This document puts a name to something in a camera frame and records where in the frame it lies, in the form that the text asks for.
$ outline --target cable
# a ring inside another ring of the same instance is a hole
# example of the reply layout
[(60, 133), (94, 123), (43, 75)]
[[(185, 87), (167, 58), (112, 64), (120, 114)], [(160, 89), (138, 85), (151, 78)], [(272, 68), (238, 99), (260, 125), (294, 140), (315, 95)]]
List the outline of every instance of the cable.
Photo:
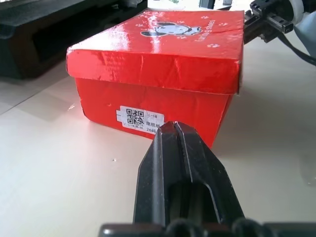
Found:
[(287, 37), (284, 34), (280, 34), (278, 36), (278, 38), (280, 39), (280, 41), (282, 43), (284, 43), (286, 46), (288, 46), (290, 49), (292, 49), (292, 51), (299, 56), (301, 59), (303, 59), (305, 62), (308, 62), (314, 66), (316, 66), (316, 58), (313, 58), (305, 53), (303, 53), (302, 51), (298, 50), (297, 48), (295, 48), (290, 41), (288, 41)]

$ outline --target white label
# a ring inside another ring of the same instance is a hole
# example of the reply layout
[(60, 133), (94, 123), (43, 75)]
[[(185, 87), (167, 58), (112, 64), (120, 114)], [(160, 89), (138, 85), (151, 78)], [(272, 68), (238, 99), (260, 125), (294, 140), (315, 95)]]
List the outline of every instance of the white label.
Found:
[(158, 128), (164, 124), (164, 115), (126, 106), (117, 110), (117, 121), (123, 127), (156, 134)]

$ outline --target white table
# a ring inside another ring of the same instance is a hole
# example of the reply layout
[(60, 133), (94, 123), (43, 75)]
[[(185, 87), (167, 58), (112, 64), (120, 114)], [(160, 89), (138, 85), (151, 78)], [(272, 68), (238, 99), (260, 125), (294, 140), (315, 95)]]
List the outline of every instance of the white table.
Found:
[[(85, 118), (63, 64), (43, 81), (57, 82), (14, 85), (19, 96), (35, 88), (15, 107), (0, 97), (0, 236), (96, 237), (102, 223), (131, 222), (151, 140)], [(247, 217), (316, 221), (315, 119), (316, 68), (278, 40), (246, 45), (213, 151)]]

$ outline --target box lid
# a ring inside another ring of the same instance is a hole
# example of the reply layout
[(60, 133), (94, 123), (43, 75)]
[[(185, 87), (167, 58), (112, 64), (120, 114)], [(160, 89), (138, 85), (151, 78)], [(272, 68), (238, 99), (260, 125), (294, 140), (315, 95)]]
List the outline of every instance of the box lid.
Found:
[(243, 11), (145, 11), (71, 46), (76, 78), (208, 93), (238, 92)]

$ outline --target cartoon character print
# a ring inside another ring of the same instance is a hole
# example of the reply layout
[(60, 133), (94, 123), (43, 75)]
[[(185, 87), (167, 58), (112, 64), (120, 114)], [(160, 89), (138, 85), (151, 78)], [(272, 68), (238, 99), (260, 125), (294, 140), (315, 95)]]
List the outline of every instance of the cartoon character print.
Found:
[(143, 31), (142, 35), (148, 37), (155, 36), (166, 36), (166, 35), (174, 35), (174, 36), (192, 36), (197, 33), (202, 32), (201, 27), (189, 27), (184, 25), (177, 25), (172, 22), (158, 22), (157, 27), (155, 27), (155, 31)]

